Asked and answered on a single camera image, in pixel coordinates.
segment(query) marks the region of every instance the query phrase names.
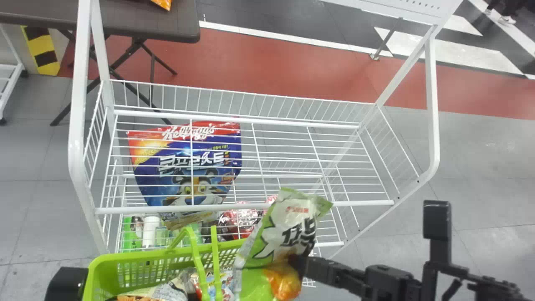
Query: snack package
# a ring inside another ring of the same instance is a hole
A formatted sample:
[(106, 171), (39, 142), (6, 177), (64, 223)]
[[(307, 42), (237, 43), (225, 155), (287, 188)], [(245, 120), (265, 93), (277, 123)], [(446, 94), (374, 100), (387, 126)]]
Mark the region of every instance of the snack package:
[[(199, 121), (127, 136), (135, 179), (149, 206), (220, 204), (241, 170), (238, 123)], [(217, 212), (199, 210), (160, 217), (169, 230), (217, 218)]]
[(166, 11), (171, 10), (171, 2), (173, 0), (151, 0), (152, 2), (156, 3), (158, 6), (162, 7)]
[(316, 222), (331, 208), (326, 199), (283, 188), (246, 239), (234, 261), (238, 300), (291, 300), (301, 291), (291, 254), (308, 256), (314, 248)]
[[(237, 204), (247, 204), (247, 202), (238, 201)], [(219, 217), (218, 226), (230, 234), (230, 238), (225, 238), (226, 240), (241, 239), (251, 234), (259, 220), (256, 209), (228, 210)]]
[[(221, 279), (221, 295), (223, 296), (223, 301), (234, 301), (234, 277), (231, 269), (222, 269), (219, 271), (219, 277)], [(184, 283), (186, 288), (186, 293), (189, 296), (196, 297), (197, 300), (201, 300), (204, 292), (201, 290), (198, 284), (198, 274), (195, 268), (186, 268), (180, 272), (179, 278)], [(216, 299), (216, 286), (215, 286), (215, 276), (213, 270), (210, 270), (206, 274), (206, 281), (208, 284), (208, 295), (210, 300)]]
[(123, 217), (123, 253), (141, 251), (143, 237), (143, 218), (140, 216)]
[(136, 289), (117, 296), (111, 297), (106, 301), (187, 301), (188, 296), (184, 284), (179, 277), (166, 283), (159, 284), (155, 287)]

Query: wire basket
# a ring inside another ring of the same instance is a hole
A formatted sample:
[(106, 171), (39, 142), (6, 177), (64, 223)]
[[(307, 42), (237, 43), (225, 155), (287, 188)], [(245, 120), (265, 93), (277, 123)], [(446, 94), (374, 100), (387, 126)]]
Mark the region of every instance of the wire basket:
[[(206, 270), (213, 269), (215, 300), (223, 300), (220, 269), (232, 268), (244, 239), (218, 243), (215, 228), (211, 235), (211, 244), (197, 245), (192, 229), (184, 228), (166, 249), (97, 257), (89, 265), (83, 300), (104, 301), (134, 289), (153, 287), (176, 278), (187, 267), (197, 269), (203, 301), (210, 300)], [(189, 237), (191, 245), (177, 248), (185, 237)]]

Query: person's foot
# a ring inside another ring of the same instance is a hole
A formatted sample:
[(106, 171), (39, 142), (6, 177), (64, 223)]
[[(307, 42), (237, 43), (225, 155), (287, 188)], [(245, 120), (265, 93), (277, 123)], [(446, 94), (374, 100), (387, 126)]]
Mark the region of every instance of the person's foot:
[(500, 17), (500, 19), (498, 19), (498, 22), (505, 24), (505, 25), (516, 23), (516, 21), (513, 20), (510, 16)]

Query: dark gray table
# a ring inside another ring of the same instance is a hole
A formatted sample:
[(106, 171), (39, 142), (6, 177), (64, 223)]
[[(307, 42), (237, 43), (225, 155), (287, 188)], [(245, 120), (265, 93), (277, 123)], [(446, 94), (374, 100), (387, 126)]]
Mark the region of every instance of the dark gray table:
[[(144, 42), (147, 39), (182, 43), (199, 41), (200, 29), (195, 0), (173, 0), (169, 12), (149, 0), (100, 0), (100, 4), (105, 38), (110, 35), (132, 38), (132, 45), (110, 65), (110, 74), (117, 79), (123, 77), (115, 69), (139, 49), (145, 50), (151, 56), (151, 81), (154, 78), (155, 62), (172, 74), (177, 74), (145, 46)], [(71, 31), (76, 30), (77, 12), (78, 0), (3, 0), (0, 5), (0, 23), (58, 29), (70, 41), (75, 42)], [(96, 60), (94, 48), (91, 48), (89, 56)], [(87, 87), (87, 93), (99, 83), (100, 78), (93, 80)], [(125, 86), (158, 112), (154, 104), (134, 86), (128, 83), (125, 83)], [(50, 125), (58, 125), (70, 111), (69, 104)], [(164, 119), (164, 122), (171, 124), (167, 119)]]

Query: orange package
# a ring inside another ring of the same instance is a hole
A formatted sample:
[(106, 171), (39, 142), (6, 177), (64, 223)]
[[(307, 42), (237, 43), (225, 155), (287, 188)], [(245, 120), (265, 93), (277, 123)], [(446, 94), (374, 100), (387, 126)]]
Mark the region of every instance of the orange package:
[(151, 0), (152, 2), (158, 4), (158, 6), (163, 7), (166, 11), (171, 10), (171, 2), (173, 0)]

